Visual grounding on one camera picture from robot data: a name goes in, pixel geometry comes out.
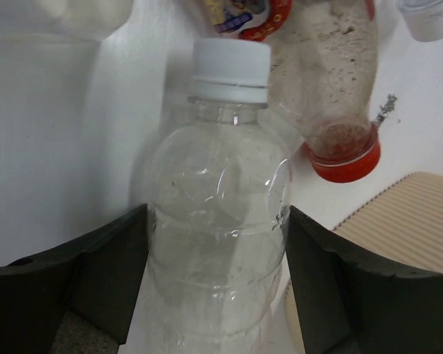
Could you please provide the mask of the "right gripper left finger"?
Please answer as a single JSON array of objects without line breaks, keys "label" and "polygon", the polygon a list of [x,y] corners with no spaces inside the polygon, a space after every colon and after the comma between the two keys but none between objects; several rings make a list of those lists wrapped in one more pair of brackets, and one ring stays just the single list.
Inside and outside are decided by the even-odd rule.
[{"label": "right gripper left finger", "polygon": [[128,338],[148,257],[147,207],[0,266],[0,353],[47,353],[67,311]]}]

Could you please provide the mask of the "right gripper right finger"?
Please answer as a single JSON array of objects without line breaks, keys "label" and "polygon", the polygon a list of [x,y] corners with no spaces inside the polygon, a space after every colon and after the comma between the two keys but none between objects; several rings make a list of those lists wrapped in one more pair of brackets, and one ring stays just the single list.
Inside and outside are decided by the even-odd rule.
[{"label": "right gripper right finger", "polygon": [[443,353],[443,274],[368,251],[297,208],[286,254],[307,353]]}]

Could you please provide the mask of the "clear bottle white cap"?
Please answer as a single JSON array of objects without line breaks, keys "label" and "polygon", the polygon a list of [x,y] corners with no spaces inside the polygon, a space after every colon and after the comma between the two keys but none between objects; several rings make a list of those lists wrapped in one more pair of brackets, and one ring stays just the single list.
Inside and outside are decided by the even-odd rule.
[{"label": "clear bottle white cap", "polygon": [[145,353],[263,353],[285,254],[290,165],[268,113],[267,44],[204,38],[189,118],[150,161]]}]

